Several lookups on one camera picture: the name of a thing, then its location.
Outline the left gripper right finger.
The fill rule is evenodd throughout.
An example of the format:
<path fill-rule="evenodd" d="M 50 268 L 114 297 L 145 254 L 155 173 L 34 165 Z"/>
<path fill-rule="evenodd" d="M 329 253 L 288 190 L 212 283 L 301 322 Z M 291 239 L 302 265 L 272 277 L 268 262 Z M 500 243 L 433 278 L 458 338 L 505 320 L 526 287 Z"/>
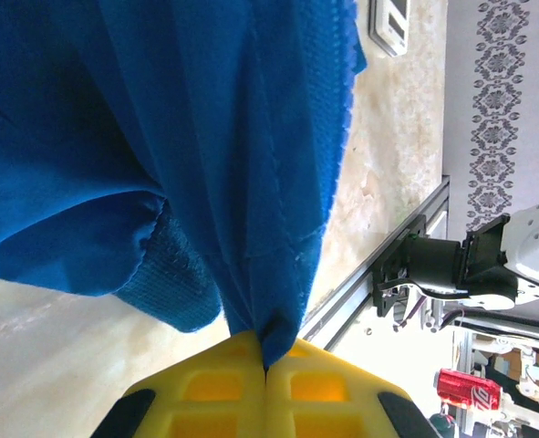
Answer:
<path fill-rule="evenodd" d="M 400 387 L 299 339 L 267 372 L 269 437 L 437 437 Z"/>

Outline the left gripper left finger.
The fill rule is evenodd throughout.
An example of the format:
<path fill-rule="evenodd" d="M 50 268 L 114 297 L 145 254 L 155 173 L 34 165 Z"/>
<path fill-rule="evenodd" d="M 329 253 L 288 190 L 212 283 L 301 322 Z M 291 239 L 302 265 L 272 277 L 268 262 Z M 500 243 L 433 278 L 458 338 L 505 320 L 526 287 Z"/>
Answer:
<path fill-rule="evenodd" d="M 253 332 L 129 387 L 94 437 L 263 437 L 265 373 Z"/>

